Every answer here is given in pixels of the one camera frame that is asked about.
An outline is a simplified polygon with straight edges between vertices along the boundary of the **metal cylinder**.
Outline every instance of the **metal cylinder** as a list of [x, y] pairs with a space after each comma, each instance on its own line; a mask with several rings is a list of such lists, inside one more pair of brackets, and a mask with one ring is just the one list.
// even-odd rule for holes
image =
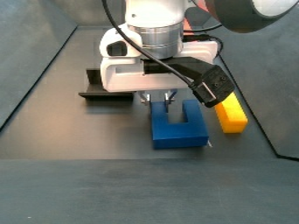
[[143, 28], [129, 26], [143, 39], [143, 48], [158, 58], [171, 58], [183, 50], [183, 22], [179, 24], [159, 27]]

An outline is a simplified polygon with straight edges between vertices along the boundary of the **blue block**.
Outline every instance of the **blue block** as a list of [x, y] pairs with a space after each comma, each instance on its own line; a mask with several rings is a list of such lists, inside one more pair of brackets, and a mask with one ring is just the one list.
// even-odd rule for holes
[[182, 103], [186, 122], [169, 123], [165, 102], [151, 103], [154, 147], [157, 149], [207, 145], [210, 136], [197, 100]]

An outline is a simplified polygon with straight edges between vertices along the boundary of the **black bracket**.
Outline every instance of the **black bracket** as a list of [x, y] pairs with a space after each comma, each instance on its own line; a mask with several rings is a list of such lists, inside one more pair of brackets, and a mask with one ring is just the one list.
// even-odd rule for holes
[[129, 99], [134, 100], [134, 92], [110, 93], [103, 88], [103, 82], [101, 78], [99, 69], [87, 69], [88, 75], [88, 90], [84, 93], [79, 93], [87, 100], [93, 99]]
[[[214, 107], [233, 93], [235, 85], [221, 66], [193, 57], [163, 59], [163, 63], [194, 80], [190, 88], [206, 107]], [[155, 61], [145, 59], [145, 73], [163, 74], [170, 71]]]

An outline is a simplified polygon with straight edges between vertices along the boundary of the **gray wall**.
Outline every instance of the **gray wall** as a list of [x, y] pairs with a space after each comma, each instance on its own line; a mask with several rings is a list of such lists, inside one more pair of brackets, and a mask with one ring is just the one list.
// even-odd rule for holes
[[238, 34], [221, 28], [211, 32], [225, 41], [223, 59], [275, 151], [291, 158], [299, 158], [298, 21], [297, 6], [261, 31]]
[[0, 0], [0, 129], [76, 24], [47, 0]]
[[[51, 0], [82, 26], [111, 26], [101, 0]], [[126, 0], [107, 0], [113, 16], [125, 22]]]

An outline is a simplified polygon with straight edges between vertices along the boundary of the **yellow block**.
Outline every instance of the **yellow block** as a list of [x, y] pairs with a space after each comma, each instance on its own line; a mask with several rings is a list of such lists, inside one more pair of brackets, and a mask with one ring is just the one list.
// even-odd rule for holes
[[229, 98], [215, 106], [221, 127], [225, 133], [242, 133], [249, 124], [249, 119], [239, 99], [233, 93]]

